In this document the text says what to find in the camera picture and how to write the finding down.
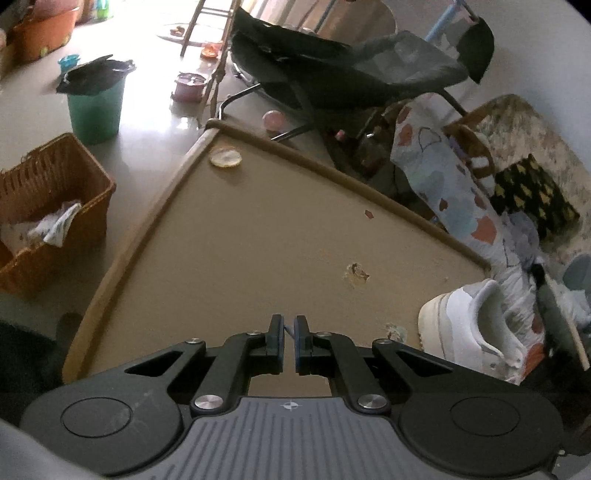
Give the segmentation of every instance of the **white sneaker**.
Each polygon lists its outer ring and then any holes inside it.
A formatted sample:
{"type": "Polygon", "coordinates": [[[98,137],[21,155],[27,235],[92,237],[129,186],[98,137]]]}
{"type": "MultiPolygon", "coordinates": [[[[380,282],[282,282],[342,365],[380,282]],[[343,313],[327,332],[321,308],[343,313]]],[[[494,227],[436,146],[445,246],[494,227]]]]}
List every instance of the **white sneaker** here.
{"type": "Polygon", "coordinates": [[[484,280],[440,295],[418,314],[425,352],[463,367],[519,384],[527,351],[503,318],[503,295],[484,280]]]}

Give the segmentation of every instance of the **wooden table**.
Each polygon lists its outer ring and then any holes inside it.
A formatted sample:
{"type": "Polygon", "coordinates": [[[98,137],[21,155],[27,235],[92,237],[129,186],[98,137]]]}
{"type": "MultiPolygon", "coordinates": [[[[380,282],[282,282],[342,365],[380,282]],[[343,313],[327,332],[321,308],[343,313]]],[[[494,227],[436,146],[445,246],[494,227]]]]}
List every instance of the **wooden table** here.
{"type": "MultiPolygon", "coordinates": [[[[486,277],[486,263],[442,230],[366,185],[295,150],[219,121],[186,160],[103,279],[74,339],[65,382],[187,338],[221,345],[266,330],[274,313],[307,316],[369,346],[433,297],[486,277]],[[234,168],[209,153],[232,147],[234,168]],[[354,275],[351,265],[357,264],[354,275]],[[369,277],[364,279],[361,270],[369,277]]],[[[251,394],[329,395],[325,379],[285,371],[251,394]]]]}

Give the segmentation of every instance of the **floor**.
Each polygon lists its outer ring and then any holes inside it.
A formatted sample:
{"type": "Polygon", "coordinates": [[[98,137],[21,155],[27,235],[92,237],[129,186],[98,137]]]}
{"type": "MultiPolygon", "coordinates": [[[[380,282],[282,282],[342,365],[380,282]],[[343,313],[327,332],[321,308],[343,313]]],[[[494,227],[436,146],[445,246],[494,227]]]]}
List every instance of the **floor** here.
{"type": "MultiPolygon", "coordinates": [[[[216,6],[223,8],[224,1],[219,0],[216,6]]],[[[208,74],[213,64],[200,60],[197,47],[189,47],[181,61],[180,45],[156,35],[163,24],[188,22],[193,8],[186,0],[122,1],[116,4],[111,20],[77,27],[68,45],[17,68],[0,82],[1,170],[12,168],[33,148],[72,130],[66,97],[55,93],[59,58],[78,53],[81,61],[89,61],[112,53],[116,59],[133,59],[137,65],[126,81],[119,135],[90,148],[117,182],[105,244],[63,271],[33,301],[0,293],[0,317],[4,320],[53,337],[63,313],[84,313],[122,239],[138,224],[197,140],[199,123],[194,107],[173,104],[170,92],[179,71],[208,74]]],[[[228,74],[219,99],[244,87],[241,80],[228,74]]],[[[228,120],[264,135],[261,118],[272,108],[277,105],[255,93],[232,104],[228,120]]],[[[290,117],[288,124],[296,126],[298,119],[290,117]]],[[[330,163],[314,133],[295,139],[293,145],[330,163]]]]}

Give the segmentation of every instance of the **wicker basket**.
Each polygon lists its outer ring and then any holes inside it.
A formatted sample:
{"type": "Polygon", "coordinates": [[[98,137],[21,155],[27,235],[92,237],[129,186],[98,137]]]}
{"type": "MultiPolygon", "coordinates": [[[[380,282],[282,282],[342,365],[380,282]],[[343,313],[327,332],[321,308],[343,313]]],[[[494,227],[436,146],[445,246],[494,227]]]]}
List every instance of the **wicker basket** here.
{"type": "Polygon", "coordinates": [[[0,290],[31,297],[73,256],[106,235],[106,215],[115,183],[71,133],[30,152],[0,173],[0,224],[40,220],[68,200],[82,201],[63,247],[39,244],[16,257],[0,242],[0,290]]]}

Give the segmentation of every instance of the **orange basket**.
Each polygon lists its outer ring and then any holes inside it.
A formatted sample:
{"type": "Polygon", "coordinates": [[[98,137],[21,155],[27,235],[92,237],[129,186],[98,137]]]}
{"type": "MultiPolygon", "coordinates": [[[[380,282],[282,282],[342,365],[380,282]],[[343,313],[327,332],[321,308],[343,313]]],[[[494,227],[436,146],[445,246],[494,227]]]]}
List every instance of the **orange basket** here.
{"type": "Polygon", "coordinates": [[[63,246],[40,243],[16,256],[0,242],[0,290],[29,298],[59,268],[102,241],[115,182],[71,133],[28,153],[12,170],[0,172],[0,224],[40,220],[63,202],[80,200],[63,246]]]}
{"type": "Polygon", "coordinates": [[[38,60],[67,44],[74,31],[79,8],[44,20],[35,20],[28,14],[22,22],[15,25],[12,31],[18,60],[38,60]]]}

